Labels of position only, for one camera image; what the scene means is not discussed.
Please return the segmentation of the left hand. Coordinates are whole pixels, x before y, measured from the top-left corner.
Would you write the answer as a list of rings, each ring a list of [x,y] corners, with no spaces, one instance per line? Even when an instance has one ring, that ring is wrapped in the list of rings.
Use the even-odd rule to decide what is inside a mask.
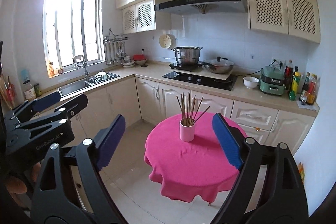
[[[41,164],[38,162],[36,163],[31,171],[31,180],[36,182],[38,178],[39,171],[41,169]],[[27,187],[25,183],[16,178],[16,177],[8,177],[5,181],[5,186],[13,200],[20,206],[20,207],[26,207],[26,205],[21,201],[19,198],[20,194],[25,194],[27,192]]]

